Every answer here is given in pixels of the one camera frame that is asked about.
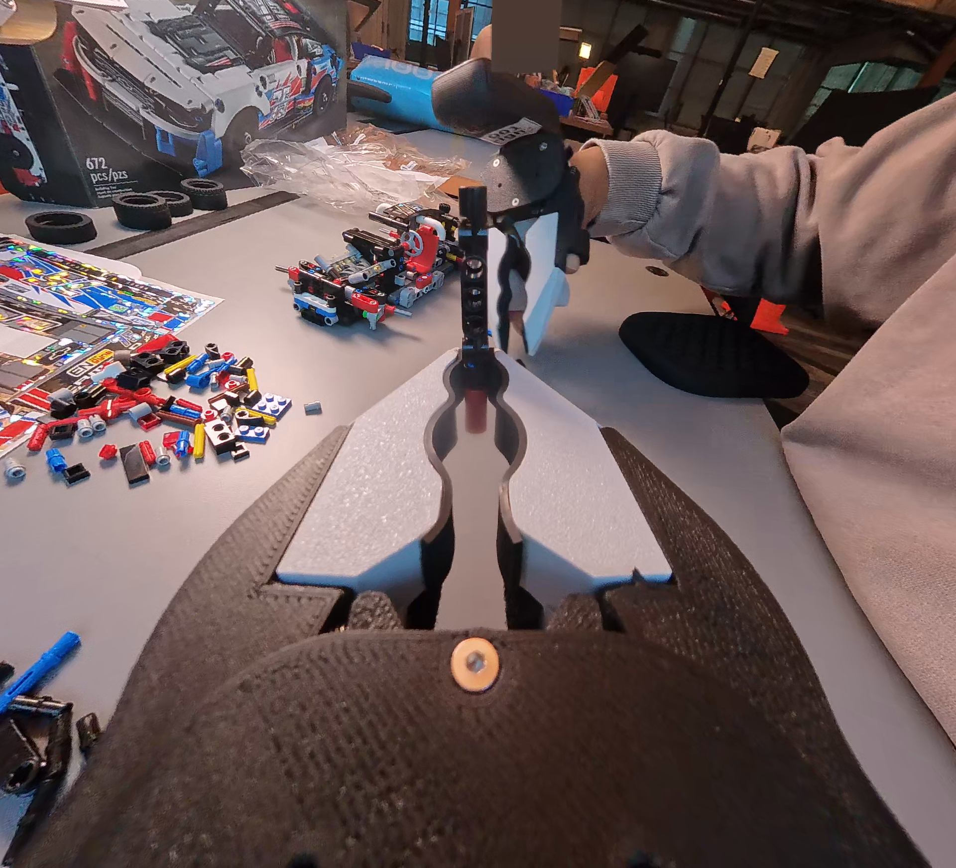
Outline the clear plastic bag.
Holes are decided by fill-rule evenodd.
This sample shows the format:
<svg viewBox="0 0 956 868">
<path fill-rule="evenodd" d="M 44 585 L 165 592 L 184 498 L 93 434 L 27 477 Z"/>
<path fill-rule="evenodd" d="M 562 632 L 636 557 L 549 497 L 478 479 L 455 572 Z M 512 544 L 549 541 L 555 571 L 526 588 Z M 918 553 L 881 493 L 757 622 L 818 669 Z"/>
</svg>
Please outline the clear plastic bag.
<svg viewBox="0 0 956 868">
<path fill-rule="evenodd" d="M 458 156 L 430 156 L 369 123 L 350 124 L 305 144 L 259 139 L 241 158 L 241 170 L 259 186 L 338 210 L 433 201 L 440 185 L 470 166 Z"/>
</svg>

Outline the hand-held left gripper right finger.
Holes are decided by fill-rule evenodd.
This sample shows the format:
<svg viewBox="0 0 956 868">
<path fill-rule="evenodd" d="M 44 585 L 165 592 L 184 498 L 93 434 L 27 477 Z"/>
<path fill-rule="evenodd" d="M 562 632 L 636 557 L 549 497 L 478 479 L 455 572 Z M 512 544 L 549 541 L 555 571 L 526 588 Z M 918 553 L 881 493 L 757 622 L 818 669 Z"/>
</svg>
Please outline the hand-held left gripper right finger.
<svg viewBox="0 0 956 868">
<path fill-rule="evenodd" d="M 502 520 L 518 545 L 517 588 L 549 622 L 564 599 L 633 582 L 671 579 L 672 568 L 601 427 L 502 351 L 501 416 L 516 426 L 503 478 Z"/>
</svg>

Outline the partly built lego car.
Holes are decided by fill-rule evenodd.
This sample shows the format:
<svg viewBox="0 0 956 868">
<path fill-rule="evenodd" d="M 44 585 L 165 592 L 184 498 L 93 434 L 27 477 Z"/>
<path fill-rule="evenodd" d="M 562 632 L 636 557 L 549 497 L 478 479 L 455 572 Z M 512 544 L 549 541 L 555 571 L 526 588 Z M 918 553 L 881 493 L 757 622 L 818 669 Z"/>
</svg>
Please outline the partly built lego car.
<svg viewBox="0 0 956 868">
<path fill-rule="evenodd" d="M 293 308 L 318 326 L 366 322 L 371 329 L 444 286 L 463 260 L 460 220 L 448 204 L 382 204 L 368 217 L 376 229 L 347 229 L 345 252 L 317 255 L 286 269 Z"/>
</svg>

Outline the colourful sticker sheet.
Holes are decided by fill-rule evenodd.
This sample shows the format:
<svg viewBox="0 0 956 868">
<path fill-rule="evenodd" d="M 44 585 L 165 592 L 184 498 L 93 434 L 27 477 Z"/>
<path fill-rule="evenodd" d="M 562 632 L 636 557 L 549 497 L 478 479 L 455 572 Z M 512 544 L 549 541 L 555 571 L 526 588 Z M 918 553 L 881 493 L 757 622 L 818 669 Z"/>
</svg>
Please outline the colourful sticker sheet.
<svg viewBox="0 0 956 868">
<path fill-rule="evenodd" d="M 136 267 L 1 237 L 2 456 L 48 417 L 49 395 L 89 384 L 118 350 L 177 335 L 222 300 Z"/>
</svg>

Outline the person's right forearm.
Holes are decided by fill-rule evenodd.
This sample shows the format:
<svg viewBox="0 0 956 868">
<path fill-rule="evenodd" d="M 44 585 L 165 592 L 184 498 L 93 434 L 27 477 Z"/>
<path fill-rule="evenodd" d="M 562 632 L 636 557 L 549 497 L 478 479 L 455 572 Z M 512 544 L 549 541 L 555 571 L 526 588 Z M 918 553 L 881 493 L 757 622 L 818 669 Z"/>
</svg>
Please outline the person's right forearm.
<svg viewBox="0 0 956 868">
<path fill-rule="evenodd" d="M 873 330 L 954 259 L 954 95 L 815 153 L 728 155 L 661 130 L 588 143 L 610 183 L 595 233 L 713 291 Z"/>
</svg>

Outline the black lego panel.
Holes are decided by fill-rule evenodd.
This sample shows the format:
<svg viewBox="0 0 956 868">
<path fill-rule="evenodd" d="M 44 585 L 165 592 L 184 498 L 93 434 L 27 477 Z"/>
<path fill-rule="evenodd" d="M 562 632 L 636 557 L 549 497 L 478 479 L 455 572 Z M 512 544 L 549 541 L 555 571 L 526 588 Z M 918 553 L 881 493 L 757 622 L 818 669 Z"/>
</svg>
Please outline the black lego panel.
<svg viewBox="0 0 956 868">
<path fill-rule="evenodd" d="M 461 188 L 459 210 L 463 387 L 487 394 L 494 352 L 488 342 L 486 187 Z"/>
</svg>

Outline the person's right hand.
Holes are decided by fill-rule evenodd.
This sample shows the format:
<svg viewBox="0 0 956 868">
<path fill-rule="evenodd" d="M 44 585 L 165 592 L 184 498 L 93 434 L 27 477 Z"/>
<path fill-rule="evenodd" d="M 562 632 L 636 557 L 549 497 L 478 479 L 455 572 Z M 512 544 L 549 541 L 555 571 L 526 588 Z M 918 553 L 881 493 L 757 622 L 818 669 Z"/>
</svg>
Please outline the person's right hand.
<svg viewBox="0 0 956 868">
<path fill-rule="evenodd" d="M 580 144 L 566 141 L 569 164 L 579 174 L 579 191 L 583 204 L 582 227 L 591 232 L 591 227 L 607 204 L 610 193 L 610 177 L 607 161 L 598 144 Z"/>
</svg>

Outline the light blue padded case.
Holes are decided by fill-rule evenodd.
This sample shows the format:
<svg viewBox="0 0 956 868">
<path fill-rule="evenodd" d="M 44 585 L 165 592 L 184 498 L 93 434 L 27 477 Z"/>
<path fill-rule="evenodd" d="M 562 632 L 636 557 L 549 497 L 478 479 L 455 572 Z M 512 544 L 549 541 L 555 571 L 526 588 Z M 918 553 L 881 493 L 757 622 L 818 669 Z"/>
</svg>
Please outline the light blue padded case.
<svg viewBox="0 0 956 868">
<path fill-rule="evenodd" d="M 444 72 L 369 55 L 349 72 L 348 100 L 353 110 L 374 123 L 389 122 L 406 132 L 437 130 L 464 134 L 434 114 L 432 90 Z"/>
</svg>

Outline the black lego box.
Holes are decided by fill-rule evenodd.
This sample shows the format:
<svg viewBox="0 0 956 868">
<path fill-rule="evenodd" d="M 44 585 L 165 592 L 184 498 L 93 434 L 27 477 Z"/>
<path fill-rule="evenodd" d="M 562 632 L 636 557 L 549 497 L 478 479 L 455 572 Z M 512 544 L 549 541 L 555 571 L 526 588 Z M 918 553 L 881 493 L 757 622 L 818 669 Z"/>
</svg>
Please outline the black lego box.
<svg viewBox="0 0 956 868">
<path fill-rule="evenodd" d="M 248 183 L 243 153 L 347 121 L 346 0 L 58 2 L 2 44 L 2 192 L 101 207 L 185 178 Z"/>
</svg>

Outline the black lego tyre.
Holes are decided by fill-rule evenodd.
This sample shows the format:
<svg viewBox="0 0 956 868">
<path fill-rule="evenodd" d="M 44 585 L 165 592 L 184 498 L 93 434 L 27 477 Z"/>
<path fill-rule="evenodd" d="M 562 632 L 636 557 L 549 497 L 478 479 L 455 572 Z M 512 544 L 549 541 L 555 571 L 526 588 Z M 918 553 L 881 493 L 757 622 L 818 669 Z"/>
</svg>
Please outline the black lego tyre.
<svg viewBox="0 0 956 868">
<path fill-rule="evenodd" d="M 187 178 L 180 182 L 180 189 L 187 195 L 193 208 L 201 211 L 223 211 L 229 207 L 225 187 L 210 178 Z"/>
</svg>

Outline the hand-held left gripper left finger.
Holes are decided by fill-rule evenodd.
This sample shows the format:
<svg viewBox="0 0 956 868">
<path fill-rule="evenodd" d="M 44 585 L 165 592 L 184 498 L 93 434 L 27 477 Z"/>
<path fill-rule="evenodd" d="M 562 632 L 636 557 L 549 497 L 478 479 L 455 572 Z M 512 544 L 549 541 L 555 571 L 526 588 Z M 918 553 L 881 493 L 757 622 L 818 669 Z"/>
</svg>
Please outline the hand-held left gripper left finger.
<svg viewBox="0 0 956 868">
<path fill-rule="evenodd" d="M 277 580 L 386 594 L 436 622 L 454 555 L 444 461 L 458 441 L 447 351 L 349 428 L 276 570 Z"/>
</svg>

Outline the pile of mixed lego pieces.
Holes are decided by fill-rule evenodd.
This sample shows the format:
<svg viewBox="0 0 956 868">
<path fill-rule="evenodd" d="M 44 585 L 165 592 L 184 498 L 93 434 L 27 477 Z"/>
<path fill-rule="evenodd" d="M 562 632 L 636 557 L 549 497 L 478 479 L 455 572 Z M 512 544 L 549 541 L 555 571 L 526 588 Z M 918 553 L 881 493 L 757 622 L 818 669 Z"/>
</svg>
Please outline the pile of mixed lego pieces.
<svg viewBox="0 0 956 868">
<path fill-rule="evenodd" d="M 129 488 L 173 465 L 234 463 L 266 444 L 293 400 L 260 384 L 248 355 L 182 339 L 101 351 L 70 372 L 2 400 L 2 482 L 33 464 L 71 488 L 119 468 Z"/>
</svg>

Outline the pile of black blue pins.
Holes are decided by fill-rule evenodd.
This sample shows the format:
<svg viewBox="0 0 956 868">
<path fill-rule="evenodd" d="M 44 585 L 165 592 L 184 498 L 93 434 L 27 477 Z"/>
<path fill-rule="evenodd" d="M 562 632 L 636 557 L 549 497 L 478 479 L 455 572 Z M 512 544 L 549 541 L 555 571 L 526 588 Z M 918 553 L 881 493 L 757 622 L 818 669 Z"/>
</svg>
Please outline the pile of black blue pins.
<svg viewBox="0 0 956 868">
<path fill-rule="evenodd" d="M 102 737 L 100 719 L 90 713 L 74 720 L 70 702 L 41 694 L 80 646 L 80 636 L 66 632 L 23 673 L 1 662 L 1 790 L 23 795 L 58 781 L 70 763 L 74 737 L 88 756 Z"/>
</svg>

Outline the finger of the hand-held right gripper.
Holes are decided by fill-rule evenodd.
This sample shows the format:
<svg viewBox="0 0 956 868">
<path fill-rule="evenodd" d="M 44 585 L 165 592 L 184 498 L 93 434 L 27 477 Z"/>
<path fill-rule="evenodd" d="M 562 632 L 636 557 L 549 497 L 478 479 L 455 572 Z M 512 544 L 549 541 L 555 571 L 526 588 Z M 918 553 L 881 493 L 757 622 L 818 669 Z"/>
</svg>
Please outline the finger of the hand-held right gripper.
<svg viewBox="0 0 956 868">
<path fill-rule="evenodd" d="M 493 303 L 494 335 L 500 349 L 507 352 L 513 318 L 518 319 L 518 330 L 523 331 L 521 320 L 527 306 L 531 256 L 513 222 L 501 222 L 497 229 L 504 235 L 505 249 L 493 277 L 498 286 L 498 296 Z"/>
<path fill-rule="evenodd" d="M 569 304 L 570 285 L 556 266 L 558 215 L 538 217 L 529 223 L 524 237 L 530 256 L 525 281 L 525 308 L 522 312 L 526 352 L 533 356 L 540 348 L 556 309 Z"/>
</svg>

